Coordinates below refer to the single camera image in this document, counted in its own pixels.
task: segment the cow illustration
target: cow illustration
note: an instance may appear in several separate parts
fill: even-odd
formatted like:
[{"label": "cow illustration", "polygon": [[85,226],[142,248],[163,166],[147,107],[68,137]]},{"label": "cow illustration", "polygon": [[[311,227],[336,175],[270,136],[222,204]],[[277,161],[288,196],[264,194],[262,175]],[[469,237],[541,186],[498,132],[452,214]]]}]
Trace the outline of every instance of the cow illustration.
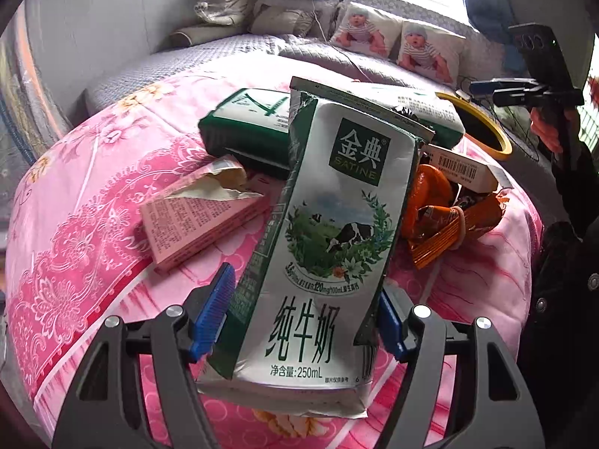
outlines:
[{"label": "cow illustration", "polygon": [[350,248],[358,243],[372,238],[374,229],[369,224],[347,223],[338,235],[334,238],[326,238],[329,247],[326,252],[339,251],[343,245],[348,245]]}]

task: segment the person's hand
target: person's hand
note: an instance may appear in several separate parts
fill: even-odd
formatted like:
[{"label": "person's hand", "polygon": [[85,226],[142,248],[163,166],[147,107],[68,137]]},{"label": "person's hand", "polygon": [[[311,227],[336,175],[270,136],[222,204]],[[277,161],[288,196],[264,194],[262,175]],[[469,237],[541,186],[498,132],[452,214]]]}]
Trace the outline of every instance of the person's hand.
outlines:
[{"label": "person's hand", "polygon": [[[570,130],[568,130],[570,136],[578,137],[578,132],[580,130],[580,115],[577,110],[565,109],[564,116],[570,125]],[[530,118],[532,120],[532,123],[530,124],[532,133],[537,135],[554,154],[561,154],[564,150],[562,149],[562,144],[559,143],[558,129],[544,122],[537,108],[532,108]]]}]

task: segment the milk carton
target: milk carton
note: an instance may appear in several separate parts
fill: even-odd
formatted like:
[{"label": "milk carton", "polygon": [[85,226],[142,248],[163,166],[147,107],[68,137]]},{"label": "milk carton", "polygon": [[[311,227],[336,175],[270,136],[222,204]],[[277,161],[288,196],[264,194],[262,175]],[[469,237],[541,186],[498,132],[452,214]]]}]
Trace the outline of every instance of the milk carton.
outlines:
[{"label": "milk carton", "polygon": [[378,294],[423,140],[399,127],[418,132],[414,122],[394,113],[391,125],[377,105],[320,86],[292,81],[293,169],[198,388],[271,412],[355,418],[365,416]]}]

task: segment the black jacket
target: black jacket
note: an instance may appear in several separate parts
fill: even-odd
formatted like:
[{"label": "black jacket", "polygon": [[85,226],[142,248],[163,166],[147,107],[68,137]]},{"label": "black jacket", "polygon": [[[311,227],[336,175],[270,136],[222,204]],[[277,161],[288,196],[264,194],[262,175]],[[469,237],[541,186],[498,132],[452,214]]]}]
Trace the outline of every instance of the black jacket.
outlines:
[{"label": "black jacket", "polygon": [[547,447],[597,447],[599,421],[599,176],[582,144],[575,171],[553,167],[570,224],[543,236],[518,364]]}]

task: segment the pink floral bedsheet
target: pink floral bedsheet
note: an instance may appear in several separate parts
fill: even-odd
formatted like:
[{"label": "pink floral bedsheet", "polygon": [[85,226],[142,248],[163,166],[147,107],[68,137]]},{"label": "pink floral bedsheet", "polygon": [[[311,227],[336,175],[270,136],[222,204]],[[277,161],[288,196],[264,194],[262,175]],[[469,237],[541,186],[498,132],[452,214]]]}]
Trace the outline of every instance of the pink floral bedsheet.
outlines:
[{"label": "pink floral bedsheet", "polygon": [[[307,62],[242,54],[208,62],[124,98],[71,131],[23,178],[17,190],[7,253],[10,332],[35,411],[51,435],[74,372],[102,320],[154,317],[205,285],[221,262],[239,276],[266,216],[221,238],[169,275],[155,272],[139,204],[207,163],[198,119],[242,87],[288,90],[292,76],[323,83],[348,78]],[[468,140],[458,146],[495,163]],[[416,271],[399,244],[391,281],[441,316],[485,315],[514,356],[531,294],[531,258],[540,218],[516,187],[499,226]],[[428,442],[442,437],[453,388],[448,357]],[[389,414],[405,367],[378,355],[368,418],[297,419],[255,412],[202,397],[223,448],[371,449]],[[150,357],[142,359],[154,437],[168,442]]]}]

